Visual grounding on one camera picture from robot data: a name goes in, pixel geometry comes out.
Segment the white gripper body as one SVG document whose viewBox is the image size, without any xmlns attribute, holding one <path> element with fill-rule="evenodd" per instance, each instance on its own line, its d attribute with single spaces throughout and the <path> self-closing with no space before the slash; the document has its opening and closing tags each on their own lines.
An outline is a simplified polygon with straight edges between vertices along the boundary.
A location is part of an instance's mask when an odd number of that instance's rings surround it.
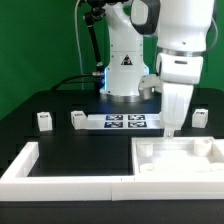
<svg viewBox="0 0 224 224">
<path fill-rule="evenodd" d="M 180 130 L 191 102 L 194 87 L 187 84 L 162 83 L 161 122 L 166 131 Z"/>
</svg>

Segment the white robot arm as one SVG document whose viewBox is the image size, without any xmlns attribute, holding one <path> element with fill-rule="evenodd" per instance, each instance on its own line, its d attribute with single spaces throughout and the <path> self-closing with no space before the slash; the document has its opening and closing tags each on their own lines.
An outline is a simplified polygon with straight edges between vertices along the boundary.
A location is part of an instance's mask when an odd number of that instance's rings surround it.
<svg viewBox="0 0 224 224">
<path fill-rule="evenodd" d="M 206 36 L 215 25 L 215 0 L 85 0 L 88 26 L 105 19 L 109 64 L 100 68 L 100 96 L 137 101 L 162 92 L 164 135 L 181 129 L 193 88 L 200 81 Z"/>
</svg>

